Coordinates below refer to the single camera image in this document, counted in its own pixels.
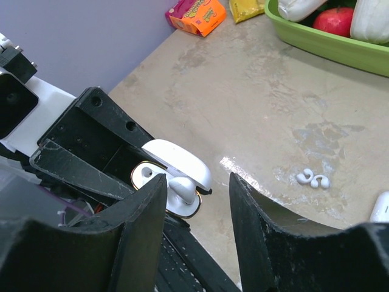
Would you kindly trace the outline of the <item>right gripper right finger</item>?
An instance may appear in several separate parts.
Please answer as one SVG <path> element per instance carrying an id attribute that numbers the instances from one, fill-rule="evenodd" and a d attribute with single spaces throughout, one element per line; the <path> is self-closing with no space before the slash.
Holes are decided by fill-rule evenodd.
<path id="1" fill-rule="evenodd" d="M 388 225 L 308 220 L 236 173 L 230 210 L 244 291 L 387 291 Z"/>

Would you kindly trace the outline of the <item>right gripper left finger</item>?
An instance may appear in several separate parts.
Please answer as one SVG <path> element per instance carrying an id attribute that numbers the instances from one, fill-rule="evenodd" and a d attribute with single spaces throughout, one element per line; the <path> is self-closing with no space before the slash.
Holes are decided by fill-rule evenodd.
<path id="1" fill-rule="evenodd" d="M 153 291 L 167 200 L 155 176 L 76 227 L 1 219 L 2 291 Z"/>

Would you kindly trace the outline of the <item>white gold-rimmed charging case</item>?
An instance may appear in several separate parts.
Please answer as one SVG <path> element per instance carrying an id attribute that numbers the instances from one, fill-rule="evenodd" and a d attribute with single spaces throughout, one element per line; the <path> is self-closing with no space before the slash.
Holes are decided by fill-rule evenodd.
<path id="1" fill-rule="evenodd" d="M 200 209 L 201 195 L 212 193 L 212 174 L 206 164 L 186 149 L 166 140 L 154 139 L 142 146 L 150 157 L 135 166 L 131 183 L 142 188 L 158 174 L 167 180 L 166 211 L 191 218 Z"/>

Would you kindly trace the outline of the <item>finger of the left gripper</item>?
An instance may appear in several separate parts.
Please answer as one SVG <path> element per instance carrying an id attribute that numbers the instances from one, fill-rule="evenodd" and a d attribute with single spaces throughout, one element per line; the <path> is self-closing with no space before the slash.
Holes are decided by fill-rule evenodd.
<path id="1" fill-rule="evenodd" d="M 97 202 L 115 202 L 134 194 L 129 185 L 48 139 L 31 155 L 29 162 L 36 170 Z"/>
<path id="2" fill-rule="evenodd" d="M 38 140 L 49 139 L 105 174 L 128 183 L 154 138 L 99 87 L 85 89 Z"/>

